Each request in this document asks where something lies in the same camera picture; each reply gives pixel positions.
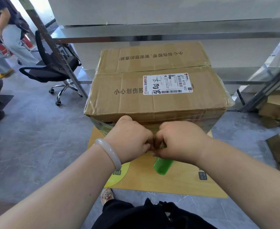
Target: green tape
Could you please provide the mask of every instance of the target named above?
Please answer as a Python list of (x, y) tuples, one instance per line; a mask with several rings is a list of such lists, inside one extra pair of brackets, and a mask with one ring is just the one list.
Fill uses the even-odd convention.
[(154, 169), (156, 172), (160, 175), (165, 175), (171, 165), (173, 164), (173, 160), (170, 159), (162, 159), (162, 158), (156, 158), (156, 161), (154, 163)]

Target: jeans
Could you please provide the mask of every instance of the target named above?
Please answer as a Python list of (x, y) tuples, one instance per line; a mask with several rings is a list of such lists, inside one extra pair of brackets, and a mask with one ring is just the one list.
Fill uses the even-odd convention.
[[(7, 25), (2, 32), (4, 45), (14, 53), (24, 66), (36, 65), (39, 60), (36, 59), (30, 51), (20, 45), (21, 29), (16, 25)], [(10, 70), (10, 65), (4, 58), (0, 58), (0, 73), (6, 73)]]

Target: barcode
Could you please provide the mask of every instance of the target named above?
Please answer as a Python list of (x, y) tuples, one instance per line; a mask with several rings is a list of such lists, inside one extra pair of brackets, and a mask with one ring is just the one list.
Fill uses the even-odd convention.
[(178, 75), (177, 76), (177, 78), (178, 78), (178, 83), (179, 83), (179, 87), (183, 87), (183, 85), (182, 85), (182, 81), (181, 81), (181, 76), (180, 75)]
[(169, 90), (169, 91), (161, 91), (161, 93), (179, 93), (182, 92), (182, 90)]

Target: wrist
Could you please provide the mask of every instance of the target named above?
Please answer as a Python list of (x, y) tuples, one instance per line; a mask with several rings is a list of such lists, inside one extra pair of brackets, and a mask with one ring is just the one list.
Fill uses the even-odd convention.
[(92, 150), (92, 152), (98, 157), (98, 160), (101, 161), (103, 165), (111, 168), (113, 171), (115, 170), (115, 165), (113, 164), (111, 158), (100, 145), (93, 144), (89, 150)]
[(202, 150), (200, 151), (200, 155), (195, 163), (198, 168), (204, 170), (204, 164), (211, 156), (211, 151), (215, 151), (215, 147), (217, 146), (217, 141), (211, 137), (204, 143)]

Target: black mesh chair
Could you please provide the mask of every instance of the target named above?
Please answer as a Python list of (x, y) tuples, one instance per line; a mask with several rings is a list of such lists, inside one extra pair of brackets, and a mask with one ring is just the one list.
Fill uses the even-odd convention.
[[(56, 30), (57, 27), (58, 24), (55, 19), (46, 25), (46, 29), (50, 35)], [(41, 37), (38, 30), (35, 32), (35, 38), (36, 38), (37, 49), (42, 60), (38, 64), (36, 64), (36, 66), (22, 67), (19, 69), (19, 71), (22, 74), (29, 77), (30, 79), (37, 80), (41, 83), (46, 83), (49, 81), (53, 81), (53, 82), (63, 81), (64, 84), (55, 85), (49, 90), (49, 93), (53, 94), (54, 88), (63, 87), (63, 89), (58, 93), (57, 96), (57, 101), (56, 101), (57, 106), (61, 105), (60, 99), (62, 93), (67, 88), (71, 88), (80, 97), (83, 97), (81, 93), (78, 91), (78, 89), (72, 86), (73, 82), (69, 82), (70, 77), (65, 72), (64, 68), (60, 65), (58, 59), (53, 54), (51, 48), (46, 43), (46, 41)], [(57, 47), (61, 52), (61, 54), (65, 57), (72, 71), (74, 71), (78, 66), (82, 65), (79, 59), (75, 57), (71, 52), (69, 48), (70, 47), (69, 44), (61, 44), (61, 45), (57, 45)]]

